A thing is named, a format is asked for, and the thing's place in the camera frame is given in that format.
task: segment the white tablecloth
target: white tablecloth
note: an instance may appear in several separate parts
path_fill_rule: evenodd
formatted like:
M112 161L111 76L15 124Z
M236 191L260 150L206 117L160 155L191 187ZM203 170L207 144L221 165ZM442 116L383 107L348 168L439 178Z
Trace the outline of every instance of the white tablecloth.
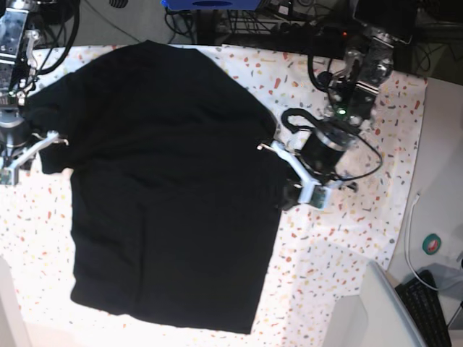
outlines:
M41 78L39 88L113 49L73 48L64 64ZM325 95L310 84L305 56L198 49L277 117L289 107L319 116L326 105ZM60 54L56 49L51 61ZM41 61L44 52L36 56ZM315 69L326 68L321 62ZM332 70L339 67L335 63ZM425 80L397 72L382 87L375 127L364 136L379 146L385 163L359 181L357 194L335 192L324 212L299 206L282 215L251 335L148 324L71 302L70 172L43 175L37 160L31 175L21 175L21 185L0 187L0 255L12 267L25 321L66 332L82 346L321 346L336 300L358 293L368 261L388 267L415 167L425 89ZM281 138L288 140L289 132L282 129ZM376 165L375 156L361 143L358 147L341 163L351 174Z

